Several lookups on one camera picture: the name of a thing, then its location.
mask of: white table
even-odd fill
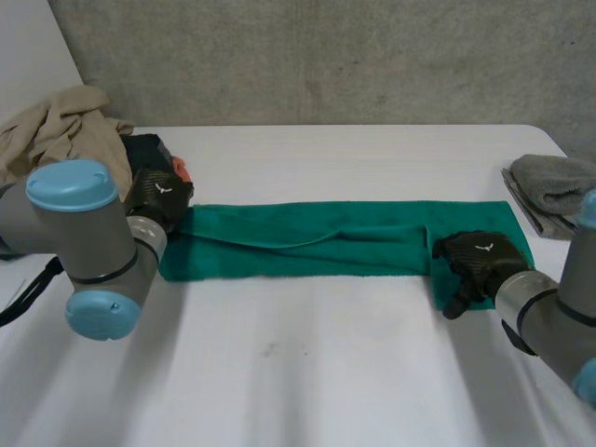
[[[561,155],[525,126],[152,128],[194,201],[501,200],[537,267],[538,238],[500,168]],[[6,302],[46,257],[0,268]],[[441,318],[422,278],[157,279],[139,328],[111,343],[63,319],[66,278],[0,331],[2,447],[592,446],[596,416],[494,312]]]

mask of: folded green towel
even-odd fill
[[[459,278],[444,260],[431,259],[433,242],[473,230],[507,234],[533,262],[507,202],[313,202],[194,206],[159,271],[169,281],[430,275],[443,309]]]

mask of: gray cloth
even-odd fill
[[[501,171],[509,192],[536,233],[547,239],[570,240],[576,232],[574,216],[557,216],[539,210],[523,193],[508,169]]]
[[[578,213],[584,195],[596,188],[596,165],[576,158],[526,155],[510,170],[532,204],[558,216]]]

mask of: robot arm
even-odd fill
[[[141,315],[172,218],[182,217],[190,195],[192,184],[173,174],[141,171],[127,216],[101,163],[48,165],[0,190],[0,254],[56,253],[74,286],[70,326],[90,339],[119,339]]]
[[[439,240],[462,288],[443,311],[459,317],[489,298],[511,343],[539,356],[576,395],[596,409],[596,192],[588,195],[561,284],[530,267],[505,235],[465,232]]]

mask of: beige cloth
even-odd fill
[[[118,134],[130,134],[132,124],[103,117],[100,108],[109,102],[100,88],[78,86],[0,127],[0,184],[15,182],[56,161],[93,159],[108,167],[124,200],[132,174]]]

